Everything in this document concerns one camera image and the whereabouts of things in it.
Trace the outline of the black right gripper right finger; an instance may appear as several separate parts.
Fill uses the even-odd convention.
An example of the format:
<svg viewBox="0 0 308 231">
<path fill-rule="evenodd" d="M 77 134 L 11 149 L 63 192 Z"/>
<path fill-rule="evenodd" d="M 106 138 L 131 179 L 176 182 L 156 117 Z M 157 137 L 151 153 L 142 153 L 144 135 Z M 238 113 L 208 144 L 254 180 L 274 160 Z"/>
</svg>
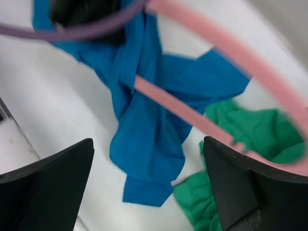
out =
<svg viewBox="0 0 308 231">
<path fill-rule="evenodd" d="M 204 138 L 206 169 L 224 231 L 306 231 L 308 179 Z"/>
</svg>

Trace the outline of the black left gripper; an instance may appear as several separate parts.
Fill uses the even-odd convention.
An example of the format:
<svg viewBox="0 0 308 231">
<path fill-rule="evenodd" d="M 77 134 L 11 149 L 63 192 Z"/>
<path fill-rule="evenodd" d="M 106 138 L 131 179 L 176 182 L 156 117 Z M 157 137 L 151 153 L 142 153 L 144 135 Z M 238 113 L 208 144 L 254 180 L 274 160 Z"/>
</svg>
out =
<svg viewBox="0 0 308 231">
<path fill-rule="evenodd" d="M 49 19 L 54 28 L 64 29 L 98 21 L 120 9 L 119 0 L 51 0 Z"/>
</svg>

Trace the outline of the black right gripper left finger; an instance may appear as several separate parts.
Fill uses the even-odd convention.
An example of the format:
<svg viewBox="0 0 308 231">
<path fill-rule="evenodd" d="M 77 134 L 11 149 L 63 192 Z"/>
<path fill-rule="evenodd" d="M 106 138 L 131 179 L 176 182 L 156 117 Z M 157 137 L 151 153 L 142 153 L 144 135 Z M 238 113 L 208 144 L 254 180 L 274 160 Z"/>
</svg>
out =
<svg viewBox="0 0 308 231">
<path fill-rule="evenodd" d="M 84 139 L 0 176 L 2 231 L 72 231 L 94 156 Z"/>
</svg>

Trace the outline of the green tank top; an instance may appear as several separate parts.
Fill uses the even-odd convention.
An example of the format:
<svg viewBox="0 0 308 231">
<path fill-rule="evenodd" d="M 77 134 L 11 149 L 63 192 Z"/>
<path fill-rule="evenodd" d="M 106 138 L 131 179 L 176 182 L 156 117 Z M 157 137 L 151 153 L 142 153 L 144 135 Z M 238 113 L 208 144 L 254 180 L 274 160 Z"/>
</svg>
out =
<svg viewBox="0 0 308 231">
<path fill-rule="evenodd" d="M 287 164 L 302 156 L 303 139 L 286 115 L 278 109 L 248 110 L 233 100 L 209 105 L 205 115 L 245 144 L 274 163 Z M 173 195 L 196 231 L 220 231 L 215 199 L 206 170 L 174 186 Z"/>
</svg>

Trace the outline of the blue t shirt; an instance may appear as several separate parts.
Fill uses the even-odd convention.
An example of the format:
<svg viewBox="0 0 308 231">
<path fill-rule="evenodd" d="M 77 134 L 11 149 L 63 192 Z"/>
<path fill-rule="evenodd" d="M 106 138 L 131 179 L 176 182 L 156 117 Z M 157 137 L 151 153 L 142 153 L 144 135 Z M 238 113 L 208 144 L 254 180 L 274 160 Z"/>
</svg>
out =
<svg viewBox="0 0 308 231">
<path fill-rule="evenodd" d="M 55 46 L 92 68 L 110 89 L 119 122 L 110 159 L 127 174 L 123 201 L 160 207 L 184 166 L 181 146 L 192 127 L 135 91 L 135 76 L 199 113 L 211 103 L 241 94 L 249 79 L 214 49 L 195 60 L 164 54 L 152 15 L 137 14 L 125 33 L 127 41 L 119 47 L 95 42 L 56 42 Z"/>
</svg>

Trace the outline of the pink hanger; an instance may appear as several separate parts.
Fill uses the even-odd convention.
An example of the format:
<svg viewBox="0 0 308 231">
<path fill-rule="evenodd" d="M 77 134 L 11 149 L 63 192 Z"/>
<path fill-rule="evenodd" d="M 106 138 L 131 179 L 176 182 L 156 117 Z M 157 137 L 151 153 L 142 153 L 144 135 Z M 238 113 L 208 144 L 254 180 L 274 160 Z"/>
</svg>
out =
<svg viewBox="0 0 308 231">
<path fill-rule="evenodd" d="M 308 139 L 308 112 L 305 100 L 252 49 L 242 44 L 237 38 L 210 21 L 210 19 L 174 0 L 153 0 L 148 4 L 147 9 L 177 21 L 203 39 L 208 40 L 240 68 L 255 77 L 284 107 L 302 138 L 305 141 Z M 242 143 L 232 144 L 233 136 L 163 89 L 140 76 L 136 76 L 134 87 L 206 135 L 238 152 L 244 151 Z"/>
</svg>

